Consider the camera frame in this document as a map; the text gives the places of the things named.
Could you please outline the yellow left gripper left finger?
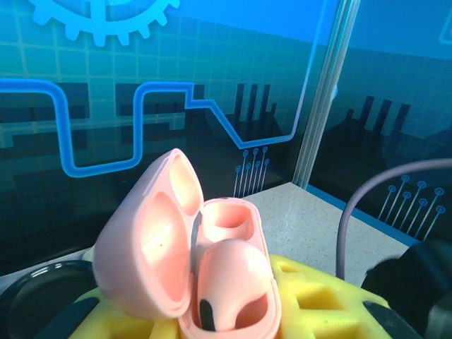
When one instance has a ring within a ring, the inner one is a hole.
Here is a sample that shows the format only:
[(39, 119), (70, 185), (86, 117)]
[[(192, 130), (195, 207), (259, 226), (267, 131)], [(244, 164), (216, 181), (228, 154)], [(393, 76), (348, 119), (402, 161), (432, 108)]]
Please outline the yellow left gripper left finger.
[(45, 339), (182, 339), (177, 320), (137, 319), (115, 309), (95, 288), (45, 326)]

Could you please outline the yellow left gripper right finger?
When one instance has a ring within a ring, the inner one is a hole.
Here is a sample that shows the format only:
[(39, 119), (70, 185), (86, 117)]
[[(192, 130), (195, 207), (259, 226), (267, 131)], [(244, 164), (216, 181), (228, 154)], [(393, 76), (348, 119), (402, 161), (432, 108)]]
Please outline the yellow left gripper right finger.
[(282, 317), (276, 339), (423, 339), (369, 291), (271, 254)]

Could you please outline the pink earbud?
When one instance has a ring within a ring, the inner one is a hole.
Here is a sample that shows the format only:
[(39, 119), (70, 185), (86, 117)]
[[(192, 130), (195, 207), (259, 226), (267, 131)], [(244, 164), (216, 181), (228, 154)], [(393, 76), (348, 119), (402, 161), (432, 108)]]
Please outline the pink earbud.
[(235, 329), (237, 316), (270, 289), (272, 273), (265, 254), (241, 239), (215, 243), (198, 265), (197, 308), (201, 328)]

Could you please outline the pink charging case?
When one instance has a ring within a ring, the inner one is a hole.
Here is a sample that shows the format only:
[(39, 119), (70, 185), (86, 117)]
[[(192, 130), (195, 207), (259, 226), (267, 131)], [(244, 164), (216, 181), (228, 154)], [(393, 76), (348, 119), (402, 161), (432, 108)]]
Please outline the pink charging case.
[(276, 339), (281, 301), (273, 275), (262, 298), (245, 306), (235, 329), (201, 328), (198, 265), (212, 245), (241, 239), (270, 258), (258, 208), (240, 198), (205, 200), (180, 149), (155, 160), (102, 229), (93, 270), (99, 289), (123, 313), (178, 321), (182, 339)]

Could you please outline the lavender tray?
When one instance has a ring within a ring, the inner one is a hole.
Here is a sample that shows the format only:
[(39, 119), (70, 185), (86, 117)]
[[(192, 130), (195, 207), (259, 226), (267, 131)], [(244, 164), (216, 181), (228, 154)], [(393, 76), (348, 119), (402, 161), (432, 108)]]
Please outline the lavender tray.
[(88, 247), (87, 249), (82, 249), (80, 251), (76, 251), (71, 254), (60, 256), (58, 258), (54, 258), (49, 261), (44, 261), (44, 262), (29, 266), (27, 268), (16, 270), (12, 273), (0, 273), (0, 277), (9, 277), (9, 276), (16, 276), (16, 275), (20, 275), (20, 274), (26, 274), (36, 268), (39, 268), (41, 266), (45, 266), (45, 265), (51, 264), (51, 263), (58, 263), (58, 262), (70, 261), (70, 260), (81, 260), (81, 259), (91, 260), (93, 257), (93, 252), (94, 252), (94, 246), (91, 246), (91, 247)]

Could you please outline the black plate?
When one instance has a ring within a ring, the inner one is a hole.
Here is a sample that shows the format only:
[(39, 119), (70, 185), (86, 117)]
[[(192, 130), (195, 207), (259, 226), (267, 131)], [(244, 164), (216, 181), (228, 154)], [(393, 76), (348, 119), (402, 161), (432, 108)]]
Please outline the black plate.
[(51, 263), (25, 274), (0, 294), (0, 339), (33, 339), (68, 305), (96, 288), (92, 263)]

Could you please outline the blue table edge strip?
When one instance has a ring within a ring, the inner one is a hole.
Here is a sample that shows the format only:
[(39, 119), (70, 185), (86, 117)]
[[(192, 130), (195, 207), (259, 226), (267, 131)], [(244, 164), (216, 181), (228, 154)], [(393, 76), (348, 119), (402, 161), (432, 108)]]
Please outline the blue table edge strip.
[[(344, 210), (360, 184), (362, 184), (360, 178), (353, 179), (351, 176), (315, 175), (309, 180), (306, 190), (321, 200)], [(404, 206), (401, 205), (403, 194), (408, 191), (408, 188), (409, 185), (402, 184), (400, 179), (391, 179), (389, 182), (380, 184), (359, 200), (352, 216), (394, 240), (412, 246), (419, 241), (405, 232), (409, 223), (406, 222), (399, 229), (400, 223), (403, 221), (403, 214), (408, 210), (412, 201), (409, 198)]]

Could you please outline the aluminium frame post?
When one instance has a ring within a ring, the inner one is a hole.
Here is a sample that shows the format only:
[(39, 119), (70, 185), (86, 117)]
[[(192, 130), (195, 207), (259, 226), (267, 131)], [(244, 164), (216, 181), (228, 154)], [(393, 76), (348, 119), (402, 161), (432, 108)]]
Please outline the aluminium frame post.
[(336, 93), (361, 0), (340, 0), (319, 82), (299, 150), (292, 183), (306, 189)]

